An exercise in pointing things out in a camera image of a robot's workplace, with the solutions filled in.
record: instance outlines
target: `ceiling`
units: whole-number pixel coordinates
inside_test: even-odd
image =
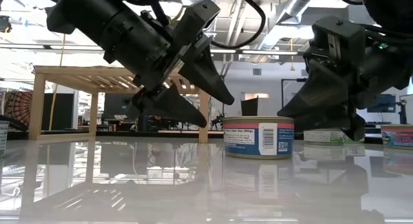
[[[236,11],[240,0],[214,0],[220,7],[221,12],[216,18],[215,25],[208,29],[208,34],[214,36],[215,41],[221,43],[241,43],[250,38],[259,28],[261,22],[258,14],[245,2],[241,2],[239,10]],[[276,14],[276,7],[286,0],[255,0],[265,11],[268,18],[266,26],[261,36],[256,39],[249,48],[254,49],[264,37],[271,31],[270,19]],[[1,6],[0,15],[8,15],[12,18],[12,31],[8,34],[0,33],[0,48],[4,44],[30,44],[31,50],[0,49],[0,60],[2,63],[9,63],[12,70],[8,73],[0,73],[2,78],[32,78],[31,65],[58,65],[61,60],[61,45],[63,44],[63,34],[49,32],[46,27],[45,7],[53,6],[49,0],[4,0]],[[150,7],[134,6],[127,4],[133,11],[139,13],[142,10],[150,10]],[[162,2],[165,13],[170,17],[175,17],[182,7],[181,3]],[[326,14],[344,15],[347,14],[347,6],[339,0],[313,0],[309,8],[303,14],[300,25],[288,26],[279,32],[279,40],[274,49],[280,50],[303,50],[308,39],[312,38],[310,24],[316,19]],[[66,46],[95,46],[89,38],[80,31],[75,30],[73,34],[65,37]],[[45,50],[44,45],[54,45],[50,50]],[[63,56],[63,65],[92,66],[107,65],[102,60],[102,54],[96,51],[67,51]],[[291,62],[290,56],[274,59],[276,62]]]

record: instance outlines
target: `wooden table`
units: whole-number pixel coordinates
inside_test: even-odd
[[[30,114],[29,139],[64,139],[88,138],[96,136],[97,99],[99,92],[135,94],[140,88],[133,84],[134,75],[125,68],[106,66],[36,66],[32,98],[32,111]],[[49,134],[41,135],[41,122],[43,115],[43,101],[45,99],[45,83],[50,81],[75,90],[81,90],[92,95],[90,107],[90,128],[88,134]],[[169,86],[175,83],[180,94],[199,94],[200,111],[208,117],[208,102],[210,96],[202,90],[191,85],[190,82],[174,70],[165,81]],[[208,126],[199,131],[199,142],[208,141]]]

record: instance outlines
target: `wooden frame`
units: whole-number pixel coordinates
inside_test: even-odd
[[[140,88],[133,84],[134,75],[125,68],[106,66],[36,66],[32,99],[32,111],[30,114],[29,139],[47,140],[64,139],[65,136],[94,137],[96,136],[97,100],[99,92],[135,94]],[[45,83],[50,81],[75,90],[90,93],[92,95],[92,106],[90,107],[90,127],[88,134],[66,134],[66,135],[41,135],[41,122],[43,116],[43,102],[45,99]],[[175,83],[181,94],[199,94],[201,97],[200,110],[208,117],[209,95],[200,91],[176,70],[172,71],[165,81],[168,86]],[[200,142],[208,141],[208,127],[200,128]]]

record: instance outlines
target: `white glossy surface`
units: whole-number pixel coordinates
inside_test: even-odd
[[[258,161],[225,157],[222,139],[195,141],[9,141],[0,220],[413,223],[413,151],[296,141],[292,159]]]

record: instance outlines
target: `reflective table surface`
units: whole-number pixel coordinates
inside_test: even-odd
[[[413,223],[413,151],[296,141],[284,160],[223,140],[9,141],[5,223]]]

